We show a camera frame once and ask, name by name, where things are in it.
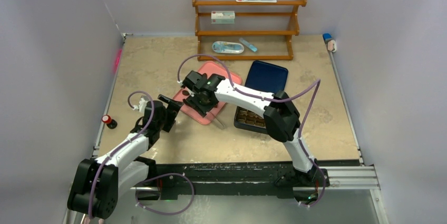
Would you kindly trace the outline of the light blue small tube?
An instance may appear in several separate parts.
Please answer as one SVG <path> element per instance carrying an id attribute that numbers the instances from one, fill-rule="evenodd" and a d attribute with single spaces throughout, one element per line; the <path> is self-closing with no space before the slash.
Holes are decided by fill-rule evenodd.
<path id="1" fill-rule="evenodd" d="M 253 44 L 251 44 L 250 42 L 246 41 L 244 38 L 239 38 L 239 42 L 241 44 L 243 44 L 244 46 L 246 46 L 247 48 L 249 48 L 252 52 L 257 52 L 258 48 L 256 48 Z"/>

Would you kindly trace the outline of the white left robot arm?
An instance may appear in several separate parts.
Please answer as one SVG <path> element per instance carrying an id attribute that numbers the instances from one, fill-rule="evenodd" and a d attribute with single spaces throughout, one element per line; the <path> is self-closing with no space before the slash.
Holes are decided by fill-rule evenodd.
<path id="1" fill-rule="evenodd" d="M 141 92 L 133 110 L 143 114 L 128 136 L 115 148 L 96 159 L 84 159 L 77 167 L 67 200 L 67 208 L 90 218 L 107 219 L 118 199 L 132 186 L 145 187 L 157 181 L 156 162 L 143 158 L 159 139 L 160 132 L 169 132 L 183 106 L 164 95 L 153 100 Z"/>

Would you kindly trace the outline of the red black button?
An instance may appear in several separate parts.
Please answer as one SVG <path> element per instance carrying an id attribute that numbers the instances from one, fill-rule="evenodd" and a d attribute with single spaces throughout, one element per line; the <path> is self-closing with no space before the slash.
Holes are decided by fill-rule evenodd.
<path id="1" fill-rule="evenodd" d="M 112 119 L 108 114 L 103 115 L 101 121 L 109 128 L 115 129 L 118 125 L 117 121 Z"/>

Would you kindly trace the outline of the blue white corner device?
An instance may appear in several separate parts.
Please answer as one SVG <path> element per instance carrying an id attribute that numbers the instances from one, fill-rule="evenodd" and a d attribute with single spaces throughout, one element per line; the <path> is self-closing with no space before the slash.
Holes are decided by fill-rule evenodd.
<path id="1" fill-rule="evenodd" d="M 329 34 L 329 33 L 324 33 L 322 35 L 323 40 L 326 44 L 326 48 L 328 51 L 334 53 L 337 50 L 337 44 L 336 41 L 334 40 L 334 38 Z"/>

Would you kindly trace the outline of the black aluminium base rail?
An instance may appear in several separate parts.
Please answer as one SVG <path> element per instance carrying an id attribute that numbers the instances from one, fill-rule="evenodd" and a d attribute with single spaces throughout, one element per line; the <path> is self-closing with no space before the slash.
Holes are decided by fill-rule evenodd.
<path id="1" fill-rule="evenodd" d="M 323 191 L 373 190 L 379 182 L 373 167 L 350 161 L 324 161 L 308 174 L 294 170 L 291 162 L 236 162 L 157 164 L 138 158 L 126 168 L 94 160 L 82 161 L 75 174 L 69 206 L 111 207 L 129 190 L 138 190 L 142 198 L 149 191 L 163 200 L 180 195 L 275 196 L 313 203 Z"/>

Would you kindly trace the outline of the blue chocolate tin box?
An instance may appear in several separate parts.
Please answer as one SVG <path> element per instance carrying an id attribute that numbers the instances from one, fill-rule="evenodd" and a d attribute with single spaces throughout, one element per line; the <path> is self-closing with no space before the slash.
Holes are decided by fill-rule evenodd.
<path id="1" fill-rule="evenodd" d="M 239 106 L 236 108 L 234 127 L 250 132 L 268 134 L 265 120 L 262 117 Z"/>

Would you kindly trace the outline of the wooden shelf rack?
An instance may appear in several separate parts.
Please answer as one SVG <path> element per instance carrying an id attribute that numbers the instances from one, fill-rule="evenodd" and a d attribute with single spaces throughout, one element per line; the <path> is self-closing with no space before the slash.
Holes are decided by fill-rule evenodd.
<path id="1" fill-rule="evenodd" d="M 192 0 L 195 9 L 195 36 L 197 37 L 198 60 L 207 60 L 204 49 L 214 41 L 237 42 L 243 37 L 260 36 L 274 40 L 281 37 L 286 44 L 284 55 L 261 55 L 246 49 L 241 54 L 215 56 L 226 61 L 292 60 L 292 38 L 300 33 L 298 10 L 307 5 L 307 0 L 277 0 L 276 3 L 241 3 L 236 0 Z M 212 11 L 234 11 L 234 24 L 211 24 Z"/>

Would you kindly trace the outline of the dark blue tin lid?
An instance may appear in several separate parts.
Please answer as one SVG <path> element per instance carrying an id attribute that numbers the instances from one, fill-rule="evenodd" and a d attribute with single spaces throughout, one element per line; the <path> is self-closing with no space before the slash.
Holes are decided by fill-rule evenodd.
<path id="1" fill-rule="evenodd" d="M 256 60 L 249 69 L 245 87 L 277 93 L 285 89 L 287 78 L 288 70 L 285 67 Z"/>

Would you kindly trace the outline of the white green small box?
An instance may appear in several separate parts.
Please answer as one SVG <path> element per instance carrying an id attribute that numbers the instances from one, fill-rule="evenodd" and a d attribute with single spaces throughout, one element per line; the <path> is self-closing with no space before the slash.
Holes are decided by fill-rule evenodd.
<path id="1" fill-rule="evenodd" d="M 234 24 L 235 23 L 234 11 L 212 11 L 211 12 L 211 24 Z"/>

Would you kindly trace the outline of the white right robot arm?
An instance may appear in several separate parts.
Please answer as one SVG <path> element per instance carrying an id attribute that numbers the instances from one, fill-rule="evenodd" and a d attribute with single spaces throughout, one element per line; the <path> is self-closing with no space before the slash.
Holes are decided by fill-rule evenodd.
<path id="1" fill-rule="evenodd" d="M 297 181 L 307 186 L 316 180 L 315 159 L 301 139 L 304 120 L 286 92 L 256 91 L 219 74 L 210 76 L 190 71 L 179 85 L 189 95 L 185 105 L 205 117 L 218 103 L 228 103 L 246 109 L 263 118 L 267 134 L 281 142 L 291 157 Z"/>

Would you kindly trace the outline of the light blue oval package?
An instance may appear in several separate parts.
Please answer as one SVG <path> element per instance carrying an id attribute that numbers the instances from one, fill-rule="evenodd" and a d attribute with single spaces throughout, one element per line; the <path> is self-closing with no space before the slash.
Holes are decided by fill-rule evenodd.
<path id="1" fill-rule="evenodd" d="M 215 41 L 211 47 L 214 52 L 222 54 L 241 54 L 244 51 L 244 46 L 235 42 Z"/>

